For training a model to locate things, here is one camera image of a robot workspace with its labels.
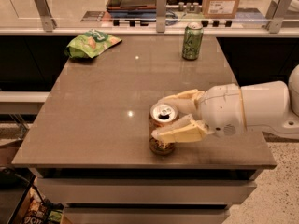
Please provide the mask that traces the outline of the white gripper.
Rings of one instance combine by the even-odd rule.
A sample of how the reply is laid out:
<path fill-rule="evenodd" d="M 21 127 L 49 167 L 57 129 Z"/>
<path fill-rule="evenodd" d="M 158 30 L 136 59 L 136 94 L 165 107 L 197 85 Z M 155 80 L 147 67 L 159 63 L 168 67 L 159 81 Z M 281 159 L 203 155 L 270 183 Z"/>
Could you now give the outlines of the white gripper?
<path fill-rule="evenodd" d="M 235 84 L 221 85 L 208 91 L 197 89 L 169 95 L 159 103 L 173 105 L 189 114 L 151 132 L 163 143 L 190 143 L 203 140 L 209 131 L 218 137 L 241 134 L 246 130 L 241 89 Z M 191 114 L 200 115 L 195 120 Z"/>

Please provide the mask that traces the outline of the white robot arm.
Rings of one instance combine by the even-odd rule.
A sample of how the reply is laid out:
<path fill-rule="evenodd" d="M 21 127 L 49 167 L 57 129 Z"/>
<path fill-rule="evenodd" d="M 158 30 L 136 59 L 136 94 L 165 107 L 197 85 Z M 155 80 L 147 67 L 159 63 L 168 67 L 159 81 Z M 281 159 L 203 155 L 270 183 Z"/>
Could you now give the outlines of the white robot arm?
<path fill-rule="evenodd" d="M 151 132 L 164 143 L 201 141 L 210 134 L 218 137 L 244 132 L 266 132 L 299 138 L 299 65 L 289 80 L 240 87 L 214 86 L 207 91 L 189 90 L 162 98 L 183 118 Z"/>

